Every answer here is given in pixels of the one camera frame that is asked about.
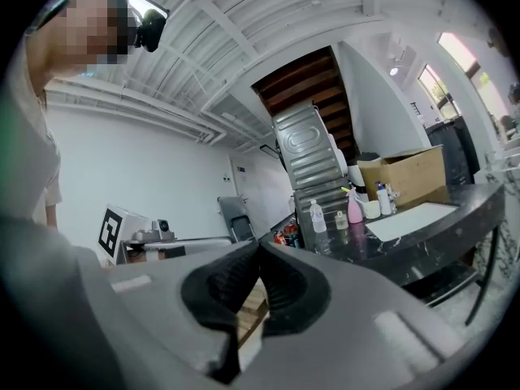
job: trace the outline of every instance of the black countertop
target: black countertop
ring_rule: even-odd
[[[399,208],[408,210],[424,202],[457,206],[442,219],[406,236],[387,242],[365,223],[338,231],[327,224],[329,258],[368,267],[391,281],[405,285],[440,270],[481,241],[504,215],[504,189],[499,184],[444,186]]]

